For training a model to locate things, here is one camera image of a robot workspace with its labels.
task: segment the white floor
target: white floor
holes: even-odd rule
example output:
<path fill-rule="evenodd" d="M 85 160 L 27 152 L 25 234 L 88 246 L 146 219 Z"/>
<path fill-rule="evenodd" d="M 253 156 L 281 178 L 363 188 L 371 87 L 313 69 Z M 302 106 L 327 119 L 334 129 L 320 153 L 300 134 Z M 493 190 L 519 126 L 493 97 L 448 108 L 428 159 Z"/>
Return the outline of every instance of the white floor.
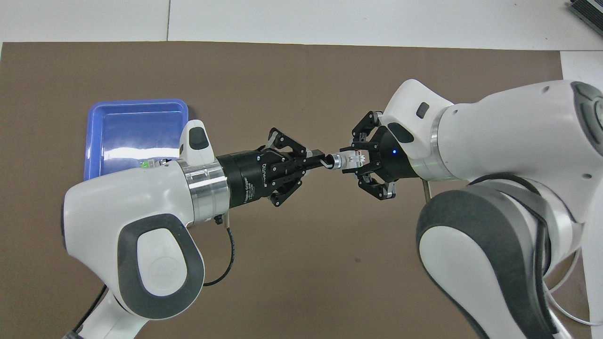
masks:
<path fill-rule="evenodd" d="M 564 78 L 603 89 L 603 37 L 569 0 L 3 0 L 0 42 L 229 41 L 556 50 Z M 603 187 L 584 245 L 603 319 Z M 593 330 L 603 339 L 603 326 Z"/>

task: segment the cable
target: cable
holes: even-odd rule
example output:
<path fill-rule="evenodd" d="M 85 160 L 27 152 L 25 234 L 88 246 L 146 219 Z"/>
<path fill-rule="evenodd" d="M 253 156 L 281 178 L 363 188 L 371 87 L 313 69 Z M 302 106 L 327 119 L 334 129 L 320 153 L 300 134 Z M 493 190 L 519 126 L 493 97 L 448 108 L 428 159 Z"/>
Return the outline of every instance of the cable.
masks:
<path fill-rule="evenodd" d="M 538 191 L 538 189 L 534 185 L 532 185 L 532 183 L 530 183 L 529 181 L 527 181 L 524 178 L 518 177 L 511 173 L 487 174 L 485 176 L 479 177 L 479 178 L 475 179 L 474 181 L 470 182 L 469 185 L 481 183 L 486 180 L 510 180 L 512 182 L 516 182 L 516 183 L 522 185 L 524 188 L 526 188 L 530 192 L 532 192 L 540 197 L 542 196 L 540 194 L 540 192 Z M 525 208 L 537 220 L 536 242 L 535 242 L 535 246 L 534 246 L 534 266 L 533 266 L 536 298 L 538 299 L 540 313 L 542 315 L 544 322 L 546 323 L 546 326 L 549 328 L 549 330 L 551 330 L 551 333 L 556 334 L 556 333 L 559 333 L 559 330 L 557 329 L 557 327 L 556 327 L 555 323 L 553 322 L 553 319 L 549 313 L 549 308 L 546 304 L 546 295 L 545 295 L 547 289 L 546 289 L 545 282 L 542 280 L 543 276 L 545 275 L 544 267 L 543 267 L 543 266 L 545 266 L 545 259 L 547 259 L 547 262 L 548 262 L 548 260 L 550 260 L 550 252 L 549 251 L 551 250 L 551 248 L 550 248 L 550 246 L 547 246 L 547 243 L 548 243 L 547 240 L 550 240 L 548 237 L 548 225 L 546 224 L 546 220 L 542 216 L 540 216 L 538 213 L 536 213 L 534 210 L 532 210 L 529 206 L 527 206 L 522 201 L 520 201 L 516 198 L 514 198 L 514 199 L 519 204 L 521 204 L 523 206 L 523 208 Z"/>
<path fill-rule="evenodd" d="M 226 213 L 224 216 L 224 227 L 226 227 L 226 232 L 228 232 L 228 237 L 230 239 L 230 262 L 226 268 L 226 271 L 219 278 L 211 282 L 204 282 L 203 286 L 211 286 L 221 282 L 222 279 L 228 275 L 230 269 L 232 268 L 232 263 L 235 261 L 235 239 L 232 237 L 232 232 L 230 231 L 230 217 L 228 213 Z"/>
<path fill-rule="evenodd" d="M 425 203 L 429 203 L 431 200 L 431 187 L 429 186 L 429 181 L 421 178 L 423 182 L 423 194 L 425 195 Z"/>
<path fill-rule="evenodd" d="M 551 292 L 547 289 L 546 290 L 546 295 L 549 297 L 549 300 L 551 301 L 551 303 L 555 306 L 555 308 L 557 308 L 559 310 L 559 312 L 563 313 L 563 315 L 565 315 L 566 317 L 572 319 L 575 322 L 584 324 L 584 325 L 588 325 L 591 327 L 595 327 L 595 326 L 603 326 L 603 322 L 599 322 L 599 323 L 594 323 L 594 322 L 587 322 L 586 320 L 580 319 L 578 317 L 575 317 L 574 315 L 570 314 L 569 312 L 567 312 L 565 309 L 563 309 L 555 300 L 555 298 L 553 298 L 553 295 L 551 294 Z"/>
<path fill-rule="evenodd" d="M 92 313 L 92 311 L 94 311 L 94 308 L 98 305 L 98 302 L 103 297 L 103 294 L 105 294 L 105 291 L 107 291 L 107 285 L 103 285 L 103 288 L 101 289 L 101 292 L 98 294 L 98 296 L 96 297 L 96 299 L 94 300 L 94 302 L 92 303 L 92 305 L 90 306 L 90 308 L 88 309 L 88 311 L 86 312 L 86 314 L 80 319 L 80 322 L 78 322 L 77 325 L 75 325 L 75 327 L 73 329 L 74 333 L 77 333 L 77 330 L 86 321 L 86 319 L 88 319 L 88 317 L 90 316 L 90 314 Z"/>
<path fill-rule="evenodd" d="M 563 315 L 572 319 L 573 321 L 584 324 L 584 325 L 593 326 L 593 327 L 594 326 L 603 326 L 603 322 L 600 322 L 600 323 L 588 322 L 586 320 L 580 319 L 580 318 L 570 314 L 565 309 L 563 309 L 559 305 L 559 303 L 557 303 L 555 298 L 553 297 L 553 292 L 555 292 L 559 287 L 561 287 L 565 283 L 565 281 L 567 281 L 569 276 L 572 274 L 573 269 L 576 267 L 576 263 L 578 262 L 578 258 L 580 258 L 581 254 L 582 254 L 582 249 L 576 250 L 576 252 L 573 255 L 572 263 L 571 263 L 570 267 L 567 269 L 566 274 L 564 274 L 563 278 L 561 278 L 561 280 L 559 280 L 559 282 L 553 288 L 551 288 L 550 290 L 548 288 L 546 289 L 546 295 L 549 297 L 549 300 L 551 301 L 553 306 L 555 306 L 555 308 L 557 308 L 559 310 L 559 312 L 563 313 Z"/>
<path fill-rule="evenodd" d="M 480 183 L 480 182 L 483 182 L 486 180 L 496 180 L 496 179 L 504 179 L 504 180 L 514 181 L 514 182 L 524 186 L 526 189 L 528 189 L 532 193 L 540 195 L 540 193 L 538 192 L 538 189 L 536 189 L 536 187 L 534 185 L 532 185 L 531 183 L 529 183 L 527 180 L 514 176 L 513 174 L 508 174 L 508 173 L 489 174 L 487 176 L 483 176 L 483 177 L 475 179 L 474 181 L 469 183 L 469 185 L 473 185 L 475 183 Z M 546 251 L 546 238 L 547 238 L 547 232 L 548 232 L 546 220 L 542 219 L 541 216 L 537 215 L 534 211 L 532 211 L 530 208 L 525 206 L 521 201 L 517 200 L 517 202 L 519 202 L 525 209 L 528 210 L 528 212 L 530 212 L 538 220 L 538 229 L 536 232 L 536 244 L 535 244 L 535 261 L 534 261 L 534 264 L 535 264 L 534 271 L 535 272 L 534 272 L 534 275 L 536 278 L 542 277 L 543 276 L 543 265 L 542 265 L 543 254 Z M 563 313 L 563 315 L 572 319 L 573 321 L 584 324 L 584 325 L 588 325 L 588 326 L 603 326 L 603 322 L 600 322 L 600 323 L 588 322 L 586 320 L 580 319 L 580 318 L 575 317 L 574 315 L 570 314 L 557 303 L 557 301 L 555 300 L 555 298 L 553 298 L 553 295 L 552 295 L 552 292 L 556 291 L 559 287 L 562 286 L 562 284 L 565 283 L 565 281 L 567 281 L 571 272 L 573 271 L 574 267 L 576 266 L 576 263 L 578 262 L 578 258 L 580 256 L 580 254 L 581 254 L 581 250 L 578 249 L 576 251 L 576 253 L 574 254 L 572 263 L 571 263 L 569 269 L 567 270 L 566 274 L 553 288 L 551 288 L 551 290 L 548 289 L 548 287 L 546 286 L 546 284 L 544 284 L 544 282 L 542 284 L 538 284 L 538 282 L 536 283 L 536 291 L 537 291 L 538 301 L 539 301 L 539 304 L 541 305 L 541 307 L 546 306 L 546 302 L 544 302 L 544 300 L 542 300 L 542 298 L 546 295 L 548 297 L 548 299 L 551 301 L 551 303 L 555 306 L 555 308 L 557 308 L 559 310 L 559 312 Z"/>

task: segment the white cable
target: white cable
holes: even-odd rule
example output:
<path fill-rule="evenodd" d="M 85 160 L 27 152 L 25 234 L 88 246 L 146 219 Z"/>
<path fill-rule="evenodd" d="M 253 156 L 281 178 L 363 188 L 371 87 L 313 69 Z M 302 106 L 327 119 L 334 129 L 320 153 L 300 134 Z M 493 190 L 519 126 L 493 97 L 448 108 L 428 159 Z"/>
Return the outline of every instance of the white cable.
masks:
<path fill-rule="evenodd" d="M 567 278 L 570 276 L 570 274 L 572 273 L 574 267 L 576 266 L 576 263 L 578 262 L 578 258 L 580 257 L 580 254 L 582 253 L 581 249 L 578 249 L 576 251 L 576 253 L 573 256 L 572 259 L 572 264 L 570 265 L 569 269 L 567 270 L 566 274 L 563 276 L 563 278 L 553 287 L 549 290 L 549 288 L 546 286 L 545 284 L 545 291 L 546 291 L 546 295 L 549 297 L 549 300 L 551 301 L 551 303 L 553 304 L 553 306 L 555 306 L 555 308 L 557 308 L 559 310 L 559 312 L 563 313 L 566 317 L 572 319 L 575 322 L 584 324 L 584 325 L 588 325 L 588 326 L 603 326 L 603 322 L 588 322 L 586 320 L 580 319 L 578 317 L 575 317 L 574 315 L 570 314 L 569 312 L 567 312 L 565 309 L 563 309 L 555 300 L 555 298 L 553 298 L 552 293 L 554 291 L 556 291 L 559 287 L 561 287 L 565 281 L 567 281 Z"/>

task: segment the silver metal ring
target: silver metal ring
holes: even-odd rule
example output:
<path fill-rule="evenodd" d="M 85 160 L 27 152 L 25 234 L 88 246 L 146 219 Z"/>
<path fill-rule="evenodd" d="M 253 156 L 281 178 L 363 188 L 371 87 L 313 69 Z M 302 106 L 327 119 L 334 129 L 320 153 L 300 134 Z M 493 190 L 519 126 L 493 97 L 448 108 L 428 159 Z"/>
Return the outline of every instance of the silver metal ring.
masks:
<path fill-rule="evenodd" d="M 341 159 L 341 155 L 338 153 L 330 154 L 333 157 L 333 167 L 331 169 L 338 170 L 343 165 L 343 161 Z"/>
<path fill-rule="evenodd" d="M 450 173 L 442 156 L 440 155 L 440 148 L 438 147 L 438 128 L 444 112 L 447 108 L 442 109 L 438 112 L 431 125 L 431 135 L 429 138 L 429 144 L 431 146 L 431 155 L 424 159 L 412 159 L 408 158 L 412 169 L 425 180 L 456 180 L 457 178 Z"/>
<path fill-rule="evenodd" d="M 220 163 L 190 166 L 183 159 L 176 162 L 182 168 L 191 193 L 194 223 L 204 222 L 224 214 L 230 207 L 230 190 Z"/>

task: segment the black cable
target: black cable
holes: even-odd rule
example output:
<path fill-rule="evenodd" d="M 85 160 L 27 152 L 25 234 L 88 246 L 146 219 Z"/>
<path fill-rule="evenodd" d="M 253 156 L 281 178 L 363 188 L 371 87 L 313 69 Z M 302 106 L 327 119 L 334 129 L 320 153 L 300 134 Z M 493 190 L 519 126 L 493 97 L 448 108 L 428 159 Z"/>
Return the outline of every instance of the black cable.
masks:
<path fill-rule="evenodd" d="M 482 176 L 482 177 L 475 179 L 474 181 L 470 182 L 469 185 L 484 182 L 486 180 L 509 180 L 509 181 L 516 182 L 516 183 L 522 185 L 527 190 L 538 195 L 539 197 L 542 196 L 540 194 L 540 192 L 538 191 L 538 189 L 536 189 L 536 187 L 534 185 L 532 185 L 529 181 L 525 180 L 524 178 L 515 176 L 514 174 L 510 174 L 510 173 L 488 174 L 486 176 Z M 542 216 L 540 216 L 538 213 L 536 213 L 534 210 L 529 208 L 526 204 L 524 204 L 520 200 L 518 200 L 518 199 L 515 199 L 515 200 L 519 204 L 521 204 L 538 221 L 537 230 L 536 230 L 536 243 L 534 244 L 534 267 L 533 267 L 534 282 L 535 282 L 535 287 L 536 287 L 536 298 L 538 299 L 538 305 L 540 306 L 540 312 L 542 313 L 543 320 L 545 321 L 545 323 L 546 323 L 547 327 L 549 328 L 549 330 L 551 331 L 551 333 L 556 334 L 556 333 L 559 333 L 559 330 L 555 326 L 553 319 L 551 318 L 551 315 L 549 313 L 549 308 L 548 308 L 548 305 L 546 303 L 546 298 L 545 298 L 545 286 L 544 286 L 545 282 L 543 280 L 543 277 L 545 275 L 544 268 L 543 268 L 543 266 L 545 265 L 543 256 L 545 255 L 545 252 L 549 253 L 549 251 L 551 250 L 550 244 L 548 244 L 548 242 L 547 242 L 548 225 L 546 223 L 546 220 Z"/>
<path fill-rule="evenodd" d="M 228 232 L 228 237 L 230 238 L 230 263 L 228 264 L 226 271 L 219 278 L 211 282 L 204 282 L 203 286 L 211 286 L 217 284 L 218 282 L 221 282 L 222 279 L 224 279 L 228 275 L 230 269 L 232 268 L 232 263 L 235 261 L 235 239 L 232 237 L 230 227 L 226 227 L 226 232 Z"/>
<path fill-rule="evenodd" d="M 98 296 L 96 297 L 96 299 L 94 300 L 94 302 L 92 303 L 92 305 L 90 306 L 90 308 L 88 309 L 86 314 L 80 319 L 80 322 L 78 322 L 77 325 L 75 325 L 75 327 L 73 329 L 74 333 L 77 333 L 77 331 L 81 327 L 81 325 L 90 316 L 90 313 L 92 313 L 92 311 L 94 311 L 94 308 L 98 305 L 98 302 L 101 301 L 101 298 L 103 297 L 103 294 L 105 294 L 105 291 L 107 291 L 107 285 L 103 285 L 101 292 L 98 294 Z"/>

